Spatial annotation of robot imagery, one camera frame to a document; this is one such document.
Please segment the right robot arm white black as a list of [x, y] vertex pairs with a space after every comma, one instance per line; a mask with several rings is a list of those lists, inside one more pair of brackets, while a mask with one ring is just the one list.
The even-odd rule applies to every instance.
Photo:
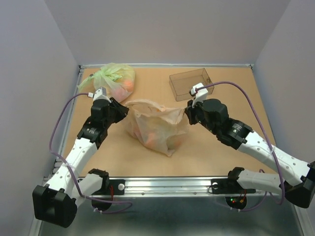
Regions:
[[274, 145], [268, 145], [250, 126], [230, 118], [227, 107], [217, 99], [190, 100], [185, 108], [191, 125], [201, 124], [218, 141], [263, 163], [277, 174], [252, 172], [235, 167], [228, 173], [227, 188], [256, 189], [284, 195], [290, 203], [308, 208], [315, 195], [315, 164], [299, 160]]

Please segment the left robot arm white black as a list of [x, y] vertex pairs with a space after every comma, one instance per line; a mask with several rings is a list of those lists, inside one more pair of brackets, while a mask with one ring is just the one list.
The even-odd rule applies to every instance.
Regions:
[[114, 98], [101, 98], [93, 101], [91, 115], [79, 131], [74, 145], [67, 158], [62, 161], [57, 172], [44, 186], [36, 186], [32, 192], [34, 215], [36, 219], [49, 222], [64, 228], [73, 222], [78, 207], [85, 199], [93, 200], [95, 192], [108, 192], [108, 200], [99, 199], [108, 209], [114, 204], [114, 188], [110, 184], [106, 171], [92, 169], [79, 181], [79, 174], [98, 151], [108, 135], [108, 128], [123, 120], [129, 109]]

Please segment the orange translucent plastic bag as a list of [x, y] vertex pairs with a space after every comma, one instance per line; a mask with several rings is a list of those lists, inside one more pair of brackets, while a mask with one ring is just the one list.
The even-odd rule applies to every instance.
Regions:
[[124, 104], [129, 109], [123, 124], [126, 132], [144, 147], [171, 156], [189, 132], [184, 108], [169, 108], [148, 99]]

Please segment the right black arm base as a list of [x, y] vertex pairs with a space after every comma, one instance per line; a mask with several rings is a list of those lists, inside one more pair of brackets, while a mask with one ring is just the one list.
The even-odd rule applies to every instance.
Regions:
[[209, 194], [226, 195], [225, 201], [229, 207], [244, 210], [247, 205], [247, 195], [256, 193], [255, 189], [245, 189], [235, 180], [215, 178], [208, 187]]

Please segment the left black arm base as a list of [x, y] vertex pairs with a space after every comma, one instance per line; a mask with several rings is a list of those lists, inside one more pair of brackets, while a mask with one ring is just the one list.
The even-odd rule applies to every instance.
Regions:
[[[121, 196], [125, 193], [125, 180], [124, 179], [110, 179], [109, 184], [106, 187], [102, 187], [100, 190], [94, 192], [97, 196], [106, 196], [101, 198], [106, 201], [113, 201], [115, 196]], [[92, 200], [92, 206], [99, 210], [108, 210], [111, 207], [111, 203], [101, 203]]]

